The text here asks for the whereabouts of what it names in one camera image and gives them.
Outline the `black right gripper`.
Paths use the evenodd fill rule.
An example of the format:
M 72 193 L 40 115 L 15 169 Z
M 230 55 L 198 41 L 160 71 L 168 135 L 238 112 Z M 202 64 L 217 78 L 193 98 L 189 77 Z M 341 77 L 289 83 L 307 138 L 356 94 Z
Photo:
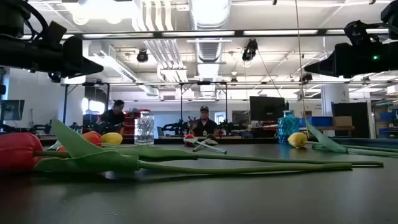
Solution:
M 304 67 L 304 77 L 321 75 L 339 78 L 350 78 L 368 73 L 369 48 L 367 46 L 352 46 L 348 43 L 335 45 L 335 50 L 319 62 Z

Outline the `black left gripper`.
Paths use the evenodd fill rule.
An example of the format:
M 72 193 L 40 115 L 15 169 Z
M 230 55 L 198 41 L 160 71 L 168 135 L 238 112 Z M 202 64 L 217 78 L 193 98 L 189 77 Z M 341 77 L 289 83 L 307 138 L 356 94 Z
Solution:
M 64 43 L 50 43 L 49 40 L 34 40 L 39 57 L 38 70 L 46 72 L 54 83 L 63 78 L 75 78 L 102 72 L 104 67 L 82 56 L 83 42 L 71 36 Z

